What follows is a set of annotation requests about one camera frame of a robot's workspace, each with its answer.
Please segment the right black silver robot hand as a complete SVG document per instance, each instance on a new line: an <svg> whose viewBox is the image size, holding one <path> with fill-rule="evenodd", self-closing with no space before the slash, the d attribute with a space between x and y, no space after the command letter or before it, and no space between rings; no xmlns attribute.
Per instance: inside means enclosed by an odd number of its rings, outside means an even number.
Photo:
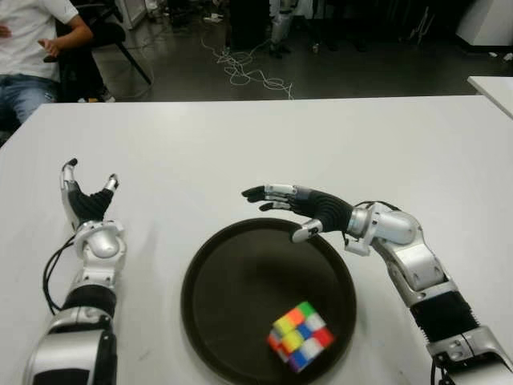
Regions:
<svg viewBox="0 0 513 385"><path fill-rule="evenodd" d="M261 212L270 210L290 211L308 220L290 233L292 243L307 241L320 233L348 231L353 206L344 200L292 184L263 184L241 193L249 203L263 202Z"/></svg>

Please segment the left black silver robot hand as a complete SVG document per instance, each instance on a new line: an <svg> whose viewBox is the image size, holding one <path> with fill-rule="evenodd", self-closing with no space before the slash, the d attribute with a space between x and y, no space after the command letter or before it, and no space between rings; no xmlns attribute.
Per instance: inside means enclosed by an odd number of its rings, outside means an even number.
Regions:
<svg viewBox="0 0 513 385"><path fill-rule="evenodd" d="M82 191L74 176L77 164L76 158L68 160L63 165L60 175L63 207L74 232L77 232L81 225L89 221L103 221L115 191L119 187L119 178L113 173L107 178L107 183L103 188L87 195Z"/></svg>

